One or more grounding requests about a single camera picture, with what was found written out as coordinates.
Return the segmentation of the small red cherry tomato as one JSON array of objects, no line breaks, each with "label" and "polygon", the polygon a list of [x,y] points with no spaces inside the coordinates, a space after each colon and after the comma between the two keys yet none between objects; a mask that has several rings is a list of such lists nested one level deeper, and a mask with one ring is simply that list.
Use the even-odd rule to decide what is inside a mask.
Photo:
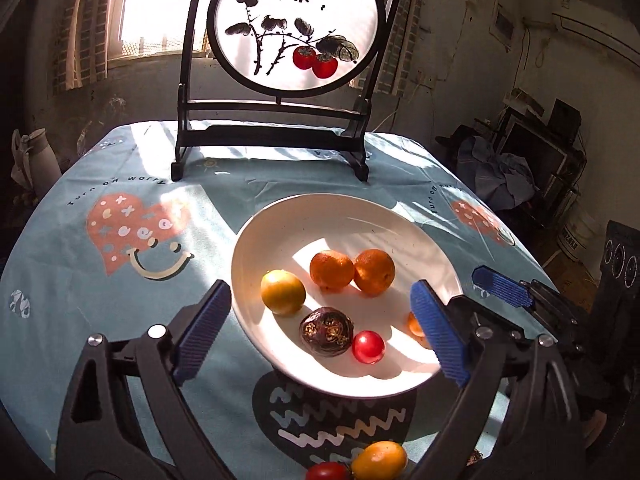
[{"label": "small red cherry tomato", "polygon": [[352,340],[352,354],[362,363],[372,365],[380,362],[386,351],[383,338],[373,330],[362,330]]}]

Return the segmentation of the white oval plate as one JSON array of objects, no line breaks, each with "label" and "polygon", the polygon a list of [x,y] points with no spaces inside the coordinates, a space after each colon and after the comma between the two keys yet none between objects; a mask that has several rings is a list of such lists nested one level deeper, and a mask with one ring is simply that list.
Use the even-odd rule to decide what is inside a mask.
[{"label": "white oval plate", "polygon": [[[311,281],[312,257],[334,249],[356,257],[382,249],[396,275],[377,297],[355,284],[326,292]],[[291,315],[272,313],[260,298],[260,281],[272,270],[295,274],[306,288],[304,306]],[[340,194],[305,194],[278,200],[245,222],[233,249],[233,311],[254,347],[277,370],[296,382],[345,398],[373,399],[409,391],[439,371],[435,352],[409,332],[409,292],[427,280],[442,301],[462,292],[454,266],[436,242],[396,209]],[[356,330],[381,335],[380,362],[363,364],[352,352],[317,356],[298,334],[313,310],[332,307],[348,315]]]}]

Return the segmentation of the small red fruit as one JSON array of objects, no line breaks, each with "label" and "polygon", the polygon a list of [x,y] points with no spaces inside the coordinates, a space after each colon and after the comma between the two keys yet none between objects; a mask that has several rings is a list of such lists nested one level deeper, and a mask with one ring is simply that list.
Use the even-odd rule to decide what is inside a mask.
[{"label": "small red fruit", "polygon": [[305,480],[350,480],[349,468],[342,463],[322,462],[307,469]]}]

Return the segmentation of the large textured orange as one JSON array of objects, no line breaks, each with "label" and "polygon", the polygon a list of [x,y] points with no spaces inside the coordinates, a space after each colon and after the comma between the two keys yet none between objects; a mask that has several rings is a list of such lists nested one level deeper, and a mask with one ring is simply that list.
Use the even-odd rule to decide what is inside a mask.
[{"label": "large textured orange", "polygon": [[382,295],[393,284],[396,275],[395,263],[381,249],[367,249],[354,260],[354,281],[358,288],[370,297]]}]

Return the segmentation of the white ceramic jug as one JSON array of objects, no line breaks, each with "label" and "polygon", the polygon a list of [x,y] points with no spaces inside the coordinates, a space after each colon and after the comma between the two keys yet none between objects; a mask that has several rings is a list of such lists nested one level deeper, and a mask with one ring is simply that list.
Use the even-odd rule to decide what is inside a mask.
[{"label": "white ceramic jug", "polygon": [[61,169],[50,147],[46,129],[36,129],[29,134],[21,134],[15,129],[11,150],[14,160],[11,178],[41,200],[61,177]]}]

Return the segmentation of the black speaker box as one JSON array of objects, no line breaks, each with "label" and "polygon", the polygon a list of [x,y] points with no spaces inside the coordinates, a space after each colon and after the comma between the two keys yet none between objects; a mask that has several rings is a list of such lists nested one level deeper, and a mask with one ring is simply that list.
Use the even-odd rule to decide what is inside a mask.
[{"label": "black speaker box", "polygon": [[631,300],[639,295],[639,230],[610,220],[600,263],[601,278]]}]

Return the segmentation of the light blue patterned tablecloth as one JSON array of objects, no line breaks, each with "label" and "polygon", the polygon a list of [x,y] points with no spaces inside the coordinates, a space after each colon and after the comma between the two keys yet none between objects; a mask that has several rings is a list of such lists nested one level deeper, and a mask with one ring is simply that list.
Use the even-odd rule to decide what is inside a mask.
[{"label": "light blue patterned tablecloth", "polygon": [[[1,278],[1,400],[47,469],[65,393],[87,338],[140,336],[228,280],[242,226],[277,200],[306,193],[370,200],[442,248],[464,292],[528,336],[540,325],[471,281],[478,266],[514,280],[544,270],[510,230],[416,141],[367,136],[370,176],[337,155],[295,148],[201,148],[171,181],[177,127],[111,131],[58,180],[17,240]],[[420,460],[457,387],[436,376],[376,401],[326,396],[279,374],[228,318],[184,396],[241,479],[300,479],[324,460],[351,460],[378,440]]]}]

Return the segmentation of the left curtain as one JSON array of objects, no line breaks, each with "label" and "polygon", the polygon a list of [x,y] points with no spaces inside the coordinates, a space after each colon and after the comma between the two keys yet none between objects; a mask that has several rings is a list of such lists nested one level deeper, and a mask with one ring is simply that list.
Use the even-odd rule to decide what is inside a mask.
[{"label": "left curtain", "polygon": [[125,0],[62,0],[51,54],[52,92],[104,81],[122,56]]}]

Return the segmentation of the right curtain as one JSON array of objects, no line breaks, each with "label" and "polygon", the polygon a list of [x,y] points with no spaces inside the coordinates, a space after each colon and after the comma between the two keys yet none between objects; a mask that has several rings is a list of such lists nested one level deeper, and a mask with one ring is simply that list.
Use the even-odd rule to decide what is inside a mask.
[{"label": "right curtain", "polygon": [[375,92],[403,96],[407,86],[423,0],[399,0]]}]

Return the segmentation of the curtain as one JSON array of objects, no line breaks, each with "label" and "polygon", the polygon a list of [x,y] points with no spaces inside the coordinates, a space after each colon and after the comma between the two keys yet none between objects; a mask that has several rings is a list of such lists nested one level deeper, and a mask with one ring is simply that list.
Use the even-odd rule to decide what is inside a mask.
[{"label": "curtain", "polygon": [[125,0],[62,0],[51,54],[52,92],[104,81],[122,56]]},{"label": "curtain", "polygon": [[399,0],[375,92],[403,96],[407,86],[423,0]]}]

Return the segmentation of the small yellow fruit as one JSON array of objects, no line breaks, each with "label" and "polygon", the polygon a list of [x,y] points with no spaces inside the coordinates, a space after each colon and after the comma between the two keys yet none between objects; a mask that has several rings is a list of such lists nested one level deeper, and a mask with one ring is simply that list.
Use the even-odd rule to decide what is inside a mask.
[{"label": "small yellow fruit", "polygon": [[416,341],[419,341],[421,346],[431,349],[431,344],[428,342],[420,323],[412,312],[407,316],[407,328],[409,334],[413,336]]}]

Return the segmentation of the pile of grey clothes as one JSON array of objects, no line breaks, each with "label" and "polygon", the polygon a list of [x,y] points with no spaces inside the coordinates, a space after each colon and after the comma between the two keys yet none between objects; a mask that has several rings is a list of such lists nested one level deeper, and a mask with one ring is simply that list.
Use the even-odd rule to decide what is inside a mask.
[{"label": "pile of grey clothes", "polygon": [[460,125],[435,141],[445,150],[445,166],[493,211],[515,209],[535,196],[537,187],[526,160],[497,154],[473,128]]}]

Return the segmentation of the wrinkled dark passion fruit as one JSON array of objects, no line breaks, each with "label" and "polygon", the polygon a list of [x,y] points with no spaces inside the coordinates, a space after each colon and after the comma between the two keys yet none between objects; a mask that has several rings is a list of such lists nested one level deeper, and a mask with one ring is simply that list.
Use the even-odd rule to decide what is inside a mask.
[{"label": "wrinkled dark passion fruit", "polygon": [[352,346],[354,335],[350,317],[332,307],[313,310],[298,326],[300,340],[316,356],[340,356]]}]

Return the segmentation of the yellow-green fruit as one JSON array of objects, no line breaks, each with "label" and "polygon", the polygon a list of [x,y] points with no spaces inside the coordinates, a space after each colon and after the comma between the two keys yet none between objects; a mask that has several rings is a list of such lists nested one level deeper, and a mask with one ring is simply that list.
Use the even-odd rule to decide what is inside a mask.
[{"label": "yellow-green fruit", "polygon": [[306,288],[295,274],[285,270],[272,270],[260,281],[260,296],[272,313],[292,315],[303,307]]}]

